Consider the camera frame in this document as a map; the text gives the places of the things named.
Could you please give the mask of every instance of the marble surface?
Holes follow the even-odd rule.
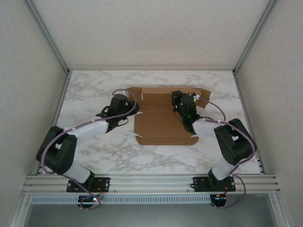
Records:
[[[112,91],[128,87],[202,87],[228,120],[235,117],[246,126],[243,109],[229,71],[74,71],[58,125],[67,127],[90,120],[110,104]],[[199,108],[202,115],[222,119],[212,105]],[[142,146],[135,139],[134,116],[110,133],[96,136],[77,147],[74,160],[96,174],[206,174],[222,157],[216,138],[200,136],[193,146]],[[237,171],[260,173],[253,158]]]

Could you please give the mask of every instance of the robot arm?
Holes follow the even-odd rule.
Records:
[[[172,92],[172,105],[173,111],[180,114],[186,131],[195,135],[213,136],[218,140],[223,157],[208,173],[208,182],[214,190],[221,181],[230,176],[239,162],[251,156],[253,152],[251,144],[231,126],[245,134],[257,149],[255,142],[239,119],[229,121],[231,126],[228,126],[198,115],[194,93],[189,95],[180,91]]]
[[[130,102],[126,96],[116,94],[112,98],[110,106],[106,106],[101,113],[96,115],[106,120],[98,121],[93,119],[90,121],[91,123],[83,125],[82,127],[77,126],[63,129],[54,126],[50,128],[36,155],[36,159],[41,161],[46,146],[48,146],[56,136],[64,131],[68,131],[58,138],[48,149],[44,159],[45,165],[55,173],[72,178],[90,189],[94,182],[94,173],[73,161],[76,146],[94,136],[110,132],[119,126],[121,120],[126,120],[127,116],[136,114],[139,110],[138,105],[136,105],[134,110],[128,115],[113,118],[113,116],[122,115],[131,111],[134,104],[135,102]]]

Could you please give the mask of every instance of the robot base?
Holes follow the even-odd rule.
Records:
[[[109,177],[94,177],[92,187],[87,188],[90,192],[108,192],[109,189]],[[84,192],[78,185],[73,181],[69,180],[67,184],[67,192]]]
[[[193,177],[194,183],[190,185],[195,192],[235,192],[235,182],[232,177],[226,177],[224,180],[218,181],[215,187],[209,183],[209,177]]]

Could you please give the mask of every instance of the vent grille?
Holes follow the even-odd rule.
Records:
[[[37,195],[31,204],[79,204],[77,195]],[[210,203],[210,195],[105,195],[102,204],[195,204]]]

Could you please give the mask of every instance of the aluminum frame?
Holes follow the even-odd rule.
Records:
[[[53,52],[56,60],[61,65],[62,69],[65,71],[66,74],[68,74],[69,69],[67,68],[63,57],[61,56],[55,42],[53,41],[50,33],[48,32],[42,18],[40,17],[40,14],[38,10],[36,9],[34,3],[32,0],[22,0],[25,4],[26,8],[28,9],[29,13],[31,14],[34,22],[38,26],[42,36],[44,37],[45,41],[47,42],[48,46],[50,47],[51,51]]]
[[[61,90],[61,93],[60,93],[59,101],[58,101],[58,104],[56,106],[55,113],[53,115],[51,126],[55,126],[58,123],[58,119],[59,119],[60,112],[61,112],[61,109],[62,109],[62,106],[63,106],[63,102],[64,102],[64,98],[65,98],[65,95],[66,95],[66,92],[67,92],[67,88],[68,88],[68,85],[69,85],[70,80],[71,80],[71,75],[72,75],[72,71],[69,71],[67,76],[65,77],[64,84],[63,84],[63,87],[62,87],[62,90]],[[39,162],[39,164],[36,166],[35,171],[33,172],[33,174],[36,174],[36,175],[39,174],[40,168],[41,168],[41,165],[40,165],[40,162]]]
[[[20,195],[14,214],[7,227],[23,227],[30,208],[31,195]]]
[[[274,213],[276,223],[278,227],[292,227],[292,223],[287,209],[285,207],[282,195],[280,193],[271,193],[268,195],[272,211]]]
[[[240,71],[244,62],[246,61],[247,57],[249,56],[252,48],[254,47],[257,39],[260,37],[260,34],[261,34],[263,28],[265,27],[266,23],[268,22],[268,19],[270,18],[270,15],[274,11],[278,2],[279,2],[279,0],[269,0],[268,4],[266,5],[256,27],[254,28],[246,46],[244,47],[244,50],[243,50],[237,64],[235,65],[235,68],[233,70],[235,75],[238,74],[238,72]]]
[[[246,123],[247,123],[248,130],[250,132],[251,137],[256,141],[256,137],[254,135],[254,132],[253,132],[253,129],[252,129],[252,126],[251,126],[250,118],[249,118],[249,115],[248,115],[248,111],[246,109],[246,105],[245,105],[245,102],[244,102],[244,99],[243,99],[243,95],[242,95],[242,91],[240,89],[238,79],[235,75],[233,76],[233,78],[234,78],[236,88],[237,88],[237,91],[238,91],[238,94],[239,94],[239,98],[240,98],[240,102],[241,102],[241,105],[242,105],[242,108],[243,108],[243,112],[244,112],[244,116],[245,116],[245,120],[246,120]],[[268,173],[266,165],[264,165],[264,163],[262,162],[262,157],[259,153],[259,150],[256,151],[256,158],[258,160],[261,173]]]
[[[195,176],[207,175],[116,175],[98,174],[96,177],[110,177],[110,187],[107,194],[210,194],[210,192],[195,192],[190,187]],[[275,175],[249,174],[239,175],[246,186],[246,193],[280,193]],[[236,191],[230,194],[243,193],[243,185],[235,178]],[[86,193],[66,192],[68,179],[59,175],[28,176],[23,186],[21,195],[83,195]]]

